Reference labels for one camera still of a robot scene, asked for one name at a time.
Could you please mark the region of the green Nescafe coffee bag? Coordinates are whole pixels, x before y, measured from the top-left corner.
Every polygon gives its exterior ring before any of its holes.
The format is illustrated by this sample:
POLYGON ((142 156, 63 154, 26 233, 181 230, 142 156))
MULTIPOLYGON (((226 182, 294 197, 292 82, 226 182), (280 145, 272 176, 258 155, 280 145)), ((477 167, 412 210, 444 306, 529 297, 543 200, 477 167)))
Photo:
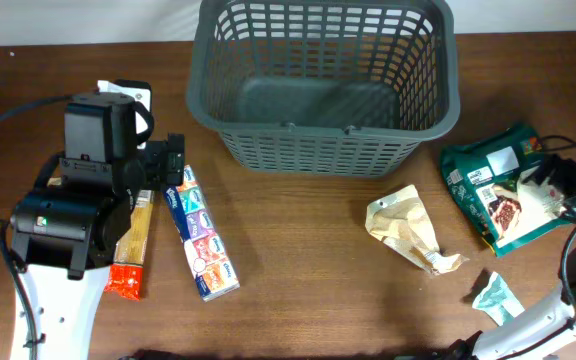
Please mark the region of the green Nescafe coffee bag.
POLYGON ((537 132, 524 124, 440 153, 449 193, 497 257, 568 223, 564 195, 530 179, 545 159, 537 132))

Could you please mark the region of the beige paper pouch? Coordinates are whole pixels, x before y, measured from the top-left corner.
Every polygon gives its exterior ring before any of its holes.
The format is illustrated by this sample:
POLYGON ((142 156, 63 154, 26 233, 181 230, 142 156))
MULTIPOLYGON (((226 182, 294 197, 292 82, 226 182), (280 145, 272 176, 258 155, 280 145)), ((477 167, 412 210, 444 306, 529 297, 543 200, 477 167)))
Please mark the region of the beige paper pouch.
POLYGON ((414 185, 367 206, 367 232, 430 275, 457 270, 468 258, 441 253, 434 227, 414 185))

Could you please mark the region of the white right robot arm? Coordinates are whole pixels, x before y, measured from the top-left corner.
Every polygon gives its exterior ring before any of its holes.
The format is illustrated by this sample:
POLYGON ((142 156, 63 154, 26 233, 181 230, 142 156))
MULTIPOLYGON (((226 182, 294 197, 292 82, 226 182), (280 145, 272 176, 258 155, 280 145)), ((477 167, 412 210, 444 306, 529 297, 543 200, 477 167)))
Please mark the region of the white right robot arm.
POLYGON ((545 298, 505 324, 455 341, 449 359, 542 359, 576 341, 576 162, 550 155, 522 170, 514 164, 517 159, 504 157, 502 181, 495 179, 493 165, 464 176, 450 173, 448 180, 474 190, 484 228, 499 248, 557 221, 572 224, 559 281, 545 298))

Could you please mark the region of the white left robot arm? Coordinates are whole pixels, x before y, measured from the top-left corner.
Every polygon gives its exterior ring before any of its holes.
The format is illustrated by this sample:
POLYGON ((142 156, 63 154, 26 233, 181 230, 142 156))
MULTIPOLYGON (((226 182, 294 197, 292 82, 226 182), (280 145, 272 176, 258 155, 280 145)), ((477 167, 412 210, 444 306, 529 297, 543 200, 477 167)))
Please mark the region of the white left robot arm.
POLYGON ((69 97, 64 149, 42 167, 0 234, 16 290, 13 359, 85 359, 117 242, 142 190, 183 180, 185 139, 154 141, 152 113, 112 92, 69 97))

